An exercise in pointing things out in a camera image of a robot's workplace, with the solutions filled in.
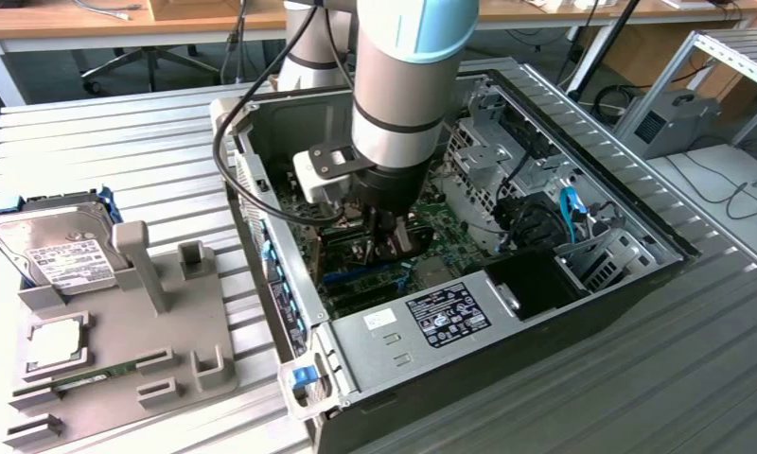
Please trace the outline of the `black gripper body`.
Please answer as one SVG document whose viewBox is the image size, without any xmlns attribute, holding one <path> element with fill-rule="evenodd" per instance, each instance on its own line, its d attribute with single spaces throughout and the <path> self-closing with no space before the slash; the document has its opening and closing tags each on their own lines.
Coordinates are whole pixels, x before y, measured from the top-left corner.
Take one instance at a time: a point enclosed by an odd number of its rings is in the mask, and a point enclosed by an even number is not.
<svg viewBox="0 0 757 454">
<path fill-rule="evenodd" d="M 394 228 L 420 196 L 430 164 L 391 168 L 374 166 L 354 175 L 354 192 L 363 204 L 370 228 Z"/>
</svg>

